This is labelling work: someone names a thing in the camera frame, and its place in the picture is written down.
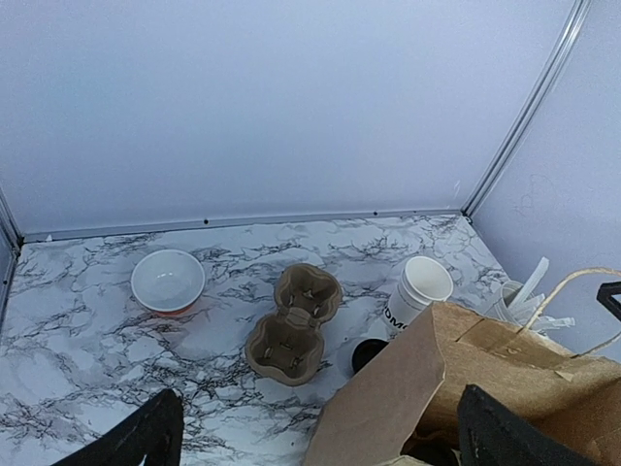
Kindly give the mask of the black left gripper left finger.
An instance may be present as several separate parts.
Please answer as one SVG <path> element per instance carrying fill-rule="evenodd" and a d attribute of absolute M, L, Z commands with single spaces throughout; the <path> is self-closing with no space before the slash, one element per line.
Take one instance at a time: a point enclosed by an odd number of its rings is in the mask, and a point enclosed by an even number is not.
<path fill-rule="evenodd" d="M 183 427 L 182 400 L 166 388 L 101 438 L 55 464 L 179 465 Z"/>

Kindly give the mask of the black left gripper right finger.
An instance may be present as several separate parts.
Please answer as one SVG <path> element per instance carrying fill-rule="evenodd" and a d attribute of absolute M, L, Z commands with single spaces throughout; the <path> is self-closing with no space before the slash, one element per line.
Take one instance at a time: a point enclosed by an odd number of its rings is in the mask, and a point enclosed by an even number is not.
<path fill-rule="evenodd" d="M 587 456 L 545 435 L 477 384 L 457 405 L 464 465 L 592 465 Z"/>

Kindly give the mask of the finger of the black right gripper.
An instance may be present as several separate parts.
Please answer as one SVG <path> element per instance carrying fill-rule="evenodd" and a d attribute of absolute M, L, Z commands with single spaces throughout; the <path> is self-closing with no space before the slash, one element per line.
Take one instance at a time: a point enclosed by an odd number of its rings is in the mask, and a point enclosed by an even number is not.
<path fill-rule="evenodd" d="M 621 282 L 602 283 L 596 299 L 615 318 L 621 320 Z"/>

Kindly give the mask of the brown paper takeout bag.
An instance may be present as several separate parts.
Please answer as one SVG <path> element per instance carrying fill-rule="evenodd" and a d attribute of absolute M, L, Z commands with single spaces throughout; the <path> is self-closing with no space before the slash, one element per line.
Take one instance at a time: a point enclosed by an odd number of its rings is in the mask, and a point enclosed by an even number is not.
<path fill-rule="evenodd" d="M 455 444 L 470 384 L 591 461 L 619 463 L 618 362 L 452 303 L 429 306 L 332 397 L 304 461 L 379 465 L 418 441 Z"/>

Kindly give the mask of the white plastic stirrers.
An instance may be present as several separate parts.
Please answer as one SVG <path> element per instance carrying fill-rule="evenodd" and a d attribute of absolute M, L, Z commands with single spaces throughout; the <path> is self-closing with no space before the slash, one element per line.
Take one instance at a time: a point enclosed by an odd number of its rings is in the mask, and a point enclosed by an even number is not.
<path fill-rule="evenodd" d="M 542 257 L 528 280 L 520 286 L 515 296 L 507 305 L 507 312 L 510 320 L 519 325 L 525 325 L 530 321 L 539 305 L 544 301 L 543 293 L 534 295 L 535 288 L 539 285 L 542 278 L 549 268 L 549 259 Z M 575 326 L 572 317 L 550 317 L 541 315 L 537 317 L 531 329 L 544 334 L 547 331 L 557 330 Z"/>

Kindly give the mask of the white utensil holder cup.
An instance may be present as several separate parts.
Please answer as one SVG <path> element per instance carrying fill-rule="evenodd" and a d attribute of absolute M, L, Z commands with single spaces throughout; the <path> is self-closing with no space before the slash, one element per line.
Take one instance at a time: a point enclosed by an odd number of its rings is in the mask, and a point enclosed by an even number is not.
<path fill-rule="evenodd" d="M 486 315 L 513 324 L 526 324 L 543 298 L 530 294 L 523 302 L 511 307 L 522 287 L 523 284 L 516 281 L 504 283 L 492 297 Z"/>

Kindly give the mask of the orange white bowl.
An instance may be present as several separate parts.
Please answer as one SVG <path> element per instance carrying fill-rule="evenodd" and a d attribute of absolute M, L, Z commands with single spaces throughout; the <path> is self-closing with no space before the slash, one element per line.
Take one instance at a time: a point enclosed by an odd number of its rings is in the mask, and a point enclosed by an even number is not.
<path fill-rule="evenodd" d="M 144 308 L 163 316 L 188 311 L 201 297 L 206 273 L 198 259 L 183 250 L 157 250 L 134 267 L 132 294 Z"/>

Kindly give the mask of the brown cardboard cup carrier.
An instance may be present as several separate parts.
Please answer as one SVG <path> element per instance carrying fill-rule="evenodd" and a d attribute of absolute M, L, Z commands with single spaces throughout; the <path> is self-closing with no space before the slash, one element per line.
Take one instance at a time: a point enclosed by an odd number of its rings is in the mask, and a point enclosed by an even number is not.
<path fill-rule="evenodd" d="M 342 298 L 331 274 L 307 263 L 287 267 L 275 286 L 276 310 L 260 318 L 246 340 L 252 370 L 288 386 L 310 381 L 325 348 L 321 326 L 335 316 Z"/>

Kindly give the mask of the right aluminium corner post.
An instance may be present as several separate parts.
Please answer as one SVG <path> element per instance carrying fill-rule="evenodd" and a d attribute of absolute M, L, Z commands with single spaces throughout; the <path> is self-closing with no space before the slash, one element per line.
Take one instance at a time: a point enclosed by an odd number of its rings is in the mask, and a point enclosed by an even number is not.
<path fill-rule="evenodd" d="M 515 121 L 503 138 L 488 168 L 461 209 L 472 221 L 489 196 L 511 159 L 515 156 L 539 108 L 558 82 L 591 9 L 592 1 L 574 1 L 561 33 Z"/>

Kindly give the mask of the aluminium corner post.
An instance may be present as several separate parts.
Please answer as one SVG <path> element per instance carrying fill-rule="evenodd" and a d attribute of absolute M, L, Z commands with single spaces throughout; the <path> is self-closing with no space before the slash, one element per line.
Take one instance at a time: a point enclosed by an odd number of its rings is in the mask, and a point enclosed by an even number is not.
<path fill-rule="evenodd" d="M 472 221 L 489 196 L 511 159 L 515 156 L 539 108 L 558 82 L 591 9 L 592 1 L 574 1 L 561 33 L 515 121 L 503 138 L 488 168 L 461 209 Z"/>
<path fill-rule="evenodd" d="M 4 323 L 11 284 L 23 246 L 23 235 L 17 227 L 4 192 L 1 192 L 1 323 Z"/>

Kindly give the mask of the left aluminium corner post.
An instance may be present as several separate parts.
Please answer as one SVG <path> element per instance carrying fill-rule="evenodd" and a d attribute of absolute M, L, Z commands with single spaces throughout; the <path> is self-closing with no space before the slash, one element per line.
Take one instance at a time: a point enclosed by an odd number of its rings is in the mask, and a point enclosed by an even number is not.
<path fill-rule="evenodd" d="M 4 192 L 1 192 L 1 323 L 4 323 L 11 284 L 23 246 L 23 235 L 17 227 Z"/>

